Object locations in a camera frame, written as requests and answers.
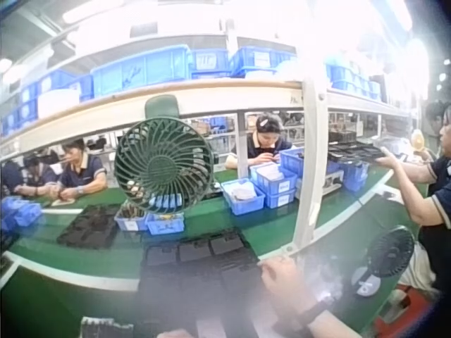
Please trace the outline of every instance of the label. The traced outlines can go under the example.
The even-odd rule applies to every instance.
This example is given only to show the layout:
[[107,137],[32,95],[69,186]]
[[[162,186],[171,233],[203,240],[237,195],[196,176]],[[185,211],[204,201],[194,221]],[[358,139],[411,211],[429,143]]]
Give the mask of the label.
[[125,220],[124,226],[128,231],[138,231],[138,223],[134,220]]
[[290,181],[285,181],[279,184],[279,194],[290,190]]
[[277,200],[277,206],[284,206],[285,204],[288,204],[289,200],[290,200],[290,194],[287,194],[285,196],[281,196]]
[[218,63],[215,53],[205,53],[196,55],[196,69],[197,70],[213,70]]
[[255,67],[270,68],[271,59],[269,58],[269,53],[263,51],[254,52],[254,65]]
[[51,89],[51,78],[46,77],[41,82],[41,93],[48,92]]
[[27,102],[30,100],[30,90],[26,89],[22,93],[22,102]]

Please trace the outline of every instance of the navy polo shirt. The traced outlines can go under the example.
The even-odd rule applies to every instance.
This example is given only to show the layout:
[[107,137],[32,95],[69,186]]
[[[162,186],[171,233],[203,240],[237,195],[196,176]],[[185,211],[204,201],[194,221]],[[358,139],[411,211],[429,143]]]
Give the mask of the navy polo shirt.
[[56,184],[58,181],[58,175],[49,165],[39,164],[39,177],[28,175],[27,185],[30,187],[42,187],[46,184]]
[[[257,138],[257,132],[247,135],[247,158],[256,158],[262,153],[271,153],[277,155],[279,151],[290,149],[292,143],[285,140],[283,136],[280,136],[276,143],[271,148],[261,148],[259,139]],[[236,155],[237,146],[232,149],[232,154]]]
[[421,227],[418,239],[427,251],[432,271],[436,274],[433,286],[444,290],[451,283],[451,158],[442,156],[429,164],[428,169],[435,178],[428,195],[444,223]]
[[61,174],[59,182],[66,188],[75,188],[91,183],[99,173],[106,173],[100,158],[83,153],[80,173],[77,173],[74,167],[68,164]]

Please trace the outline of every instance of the fan grille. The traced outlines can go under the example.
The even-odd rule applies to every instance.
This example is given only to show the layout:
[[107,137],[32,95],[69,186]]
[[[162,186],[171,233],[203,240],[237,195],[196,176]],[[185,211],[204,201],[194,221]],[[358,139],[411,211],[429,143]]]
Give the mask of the fan grille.
[[119,186],[152,213],[178,213],[210,188],[214,157],[191,126],[176,118],[151,118],[121,138],[115,159]]
[[377,277],[391,277],[401,273],[414,253],[414,237],[404,226],[375,239],[368,250],[369,268]]

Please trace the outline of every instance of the wristwatch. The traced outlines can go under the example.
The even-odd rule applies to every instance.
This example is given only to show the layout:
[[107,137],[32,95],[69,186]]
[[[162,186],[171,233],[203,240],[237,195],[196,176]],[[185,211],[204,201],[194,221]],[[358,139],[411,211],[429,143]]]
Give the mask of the wristwatch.
[[76,187],[76,189],[77,189],[77,194],[83,195],[83,186],[82,185],[79,185],[78,187]]

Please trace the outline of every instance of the fan stand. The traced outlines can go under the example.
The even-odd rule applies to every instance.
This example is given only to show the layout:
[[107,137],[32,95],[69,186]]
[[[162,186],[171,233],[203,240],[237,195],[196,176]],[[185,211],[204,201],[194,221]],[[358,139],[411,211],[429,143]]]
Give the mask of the fan stand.
[[362,266],[354,271],[351,283],[354,293],[362,297],[373,296],[381,287],[381,279],[373,275],[366,266]]

